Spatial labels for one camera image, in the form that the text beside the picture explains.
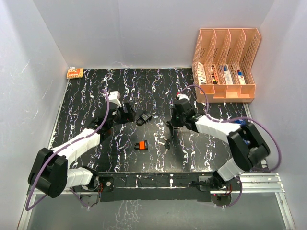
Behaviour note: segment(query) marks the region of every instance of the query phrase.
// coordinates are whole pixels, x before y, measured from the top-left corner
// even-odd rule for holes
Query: orange padlock
[[[134,145],[134,149],[136,149],[136,150],[148,150],[147,140],[142,140],[139,143],[136,143]]]

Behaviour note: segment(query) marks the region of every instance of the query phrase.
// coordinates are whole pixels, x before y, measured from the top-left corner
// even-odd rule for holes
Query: table
[[[113,135],[103,144],[82,155],[71,168],[86,165],[98,172],[189,173],[214,172],[231,153],[226,143],[205,134],[180,128],[173,132],[164,121],[171,118],[171,106],[177,92],[193,84],[191,69],[86,69],[84,77],[68,83],[51,146],[56,147],[78,135],[106,104],[102,89],[119,91],[123,101],[131,102],[137,116],[144,110],[153,115],[143,126],[127,123],[114,127]],[[195,90],[186,94],[194,107]],[[246,116],[242,103],[211,103],[209,113],[215,118]],[[171,149],[158,141],[171,139]],[[148,151],[134,149],[147,140]]]

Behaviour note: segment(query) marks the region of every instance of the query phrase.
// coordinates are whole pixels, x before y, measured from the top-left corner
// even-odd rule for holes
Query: robotic arm
[[[81,167],[78,169],[69,169],[70,165],[77,160],[82,154],[89,149],[101,144],[107,137],[111,135],[111,128],[114,124],[124,124],[127,122],[134,122],[135,112],[130,103],[124,103],[125,109],[119,100],[120,94],[118,91],[111,92],[109,95],[110,108],[107,114],[107,119],[102,128],[93,132],[101,125],[104,120],[103,116],[95,118],[82,133],[68,142],[54,148],[41,149],[32,170],[30,172],[28,183],[33,185],[38,172],[46,160],[57,150],[63,149],[59,152],[48,164],[38,180],[36,188],[55,198],[59,196],[65,188],[70,188],[78,185],[85,185],[89,189],[95,189],[94,181],[97,178],[95,170],[88,167]]]
[[[216,170],[213,177],[206,182],[210,187],[222,188],[228,181],[244,171],[251,170],[269,155],[270,149],[253,123],[246,122],[240,125],[221,122],[208,115],[196,113],[186,95],[178,94],[176,98],[172,108],[172,119],[167,122],[170,126],[185,126],[229,144],[232,158]]]

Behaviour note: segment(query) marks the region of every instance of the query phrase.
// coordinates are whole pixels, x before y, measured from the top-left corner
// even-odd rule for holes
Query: white wall
[[[259,27],[273,0],[34,0],[69,66],[191,66],[201,27]]]
[[[307,2],[276,0],[260,27],[262,42],[253,65],[257,85],[252,115],[278,140],[277,170],[298,229],[306,229],[307,198]],[[275,152],[269,158],[276,162]]]
[[[0,228],[16,229],[68,66],[31,0],[0,0]]]

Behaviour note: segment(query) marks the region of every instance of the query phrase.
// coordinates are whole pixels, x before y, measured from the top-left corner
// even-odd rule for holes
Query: black padlock
[[[135,122],[138,126],[141,126],[151,119],[152,115],[145,110],[143,113],[141,113],[140,117]]]

